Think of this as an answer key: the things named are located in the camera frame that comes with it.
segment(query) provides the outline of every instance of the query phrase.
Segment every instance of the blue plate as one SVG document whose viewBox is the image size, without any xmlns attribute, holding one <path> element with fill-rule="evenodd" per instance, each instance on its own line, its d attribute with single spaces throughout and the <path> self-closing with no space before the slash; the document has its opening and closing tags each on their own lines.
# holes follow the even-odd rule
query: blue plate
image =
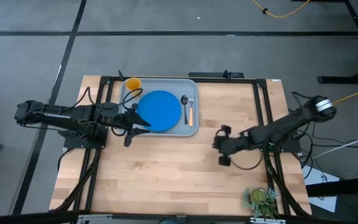
<svg viewBox="0 0 358 224">
<path fill-rule="evenodd" d="M 167 91 L 157 90 L 142 97 L 137 107 L 140 117 L 151 124 L 145 127 L 162 132 L 171 129 L 179 121 L 181 107 L 179 100 Z"/>
</svg>

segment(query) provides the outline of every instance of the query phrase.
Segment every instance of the wooden table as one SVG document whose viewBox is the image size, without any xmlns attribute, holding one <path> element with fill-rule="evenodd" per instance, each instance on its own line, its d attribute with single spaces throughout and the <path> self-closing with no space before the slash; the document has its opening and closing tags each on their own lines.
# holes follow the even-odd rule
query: wooden table
<svg viewBox="0 0 358 224">
<path fill-rule="evenodd" d="M 87 86 L 96 100 L 100 76 L 84 76 L 79 97 Z M 122 82 L 114 82 L 112 102 L 118 102 Z M 215 132 L 222 124 L 232 133 L 257 126 L 254 92 L 251 84 L 197 83 L 200 94 L 200 128 L 190 138 L 136 136 L 130 147 L 123 137 L 108 134 L 102 150 L 92 212 L 186 214 L 186 215 L 252 215 L 241 203 L 246 188 L 267 188 L 264 163 L 249 171 L 218 165 L 219 154 L 211 147 Z M 274 120 L 288 113 L 280 80 L 267 80 Z M 105 99 L 104 88 L 102 99 Z M 262 89 L 260 101 L 267 124 Z M 82 105 L 90 104 L 87 97 Z M 71 151 L 62 159 L 50 208 L 58 207 L 78 182 L 84 149 Z M 242 167 L 252 167 L 260 152 L 242 151 L 232 156 Z M 285 183 L 303 209 L 311 213 L 305 183 L 298 160 L 281 154 Z M 85 207 L 87 186 L 81 197 Z M 282 202 L 278 209 L 283 213 Z"/>
</svg>

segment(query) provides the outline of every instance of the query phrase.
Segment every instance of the gray tray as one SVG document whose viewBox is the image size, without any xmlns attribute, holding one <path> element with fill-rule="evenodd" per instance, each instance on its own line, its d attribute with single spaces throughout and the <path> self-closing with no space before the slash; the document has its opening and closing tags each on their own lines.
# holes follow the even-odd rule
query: gray tray
<svg viewBox="0 0 358 224">
<path fill-rule="evenodd" d="M 142 96 L 155 91 L 155 90 L 165 90 L 167 92 L 172 93 L 179 101 L 183 95 L 189 97 L 190 93 L 194 94 L 194 103 L 193 103 L 193 127 L 190 127 L 188 124 L 185 124 L 185 109 L 183 105 L 180 103 L 181 106 L 181 115 L 180 119 L 173 128 L 164 131 L 164 132 L 151 132 L 147 134 L 142 134 L 142 136 L 192 136 L 198 130 L 198 87 L 197 84 L 193 80 L 189 80 L 186 78 L 139 78 L 142 82 L 143 93 L 136 97 L 135 99 L 131 100 L 130 102 L 126 103 L 126 107 L 131 107 L 133 103 L 138 103 Z M 126 82 L 121 85 L 119 101 L 122 102 L 125 95 L 129 93 L 129 91 L 125 87 Z M 190 111 L 190 104 L 187 103 L 186 105 L 186 114 L 187 119 L 189 119 L 189 111 Z M 119 112 L 125 112 L 123 106 L 119 107 Z M 140 125 L 134 125 L 134 128 L 142 128 L 147 129 Z"/>
</svg>

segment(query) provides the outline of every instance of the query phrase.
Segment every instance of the yellow cable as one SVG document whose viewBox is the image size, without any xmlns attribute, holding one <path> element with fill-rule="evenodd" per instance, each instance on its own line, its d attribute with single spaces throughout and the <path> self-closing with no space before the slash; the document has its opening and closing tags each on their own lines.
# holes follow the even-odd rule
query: yellow cable
<svg viewBox="0 0 358 224">
<path fill-rule="evenodd" d="M 251 0 L 252 2 L 254 2 L 261 10 L 264 10 L 264 8 L 260 5 L 260 4 L 258 4 L 255 0 Z M 275 16 L 275 15 L 273 15 L 273 14 L 271 14 L 270 12 L 268 12 L 268 11 L 266 11 L 266 14 L 268 14 L 268 15 L 270 15 L 270 16 L 272 16 L 272 17 L 274 17 L 274 18 L 285 18 L 285 17 L 287 17 L 287 16 L 290 16 L 290 15 L 292 15 L 292 14 L 294 14 L 294 13 L 296 13 L 296 12 L 298 12 L 301 8 L 303 8 L 303 6 L 305 6 L 306 4 L 308 4 L 310 2 L 310 0 L 307 0 L 305 3 L 303 3 L 298 9 L 295 9 L 293 12 L 290 12 L 290 13 L 288 13 L 287 15 L 284 15 L 284 16 Z"/>
<path fill-rule="evenodd" d="M 347 99 L 349 99 L 350 97 L 357 96 L 357 95 L 358 95 L 358 93 L 352 94 L 352 95 L 350 95 L 350 96 L 347 96 L 347 97 L 344 97 L 344 98 L 342 98 L 342 99 L 340 99 L 340 100 L 335 101 L 333 104 L 339 103 L 339 102 L 341 102 L 341 101 L 347 100 Z"/>
</svg>

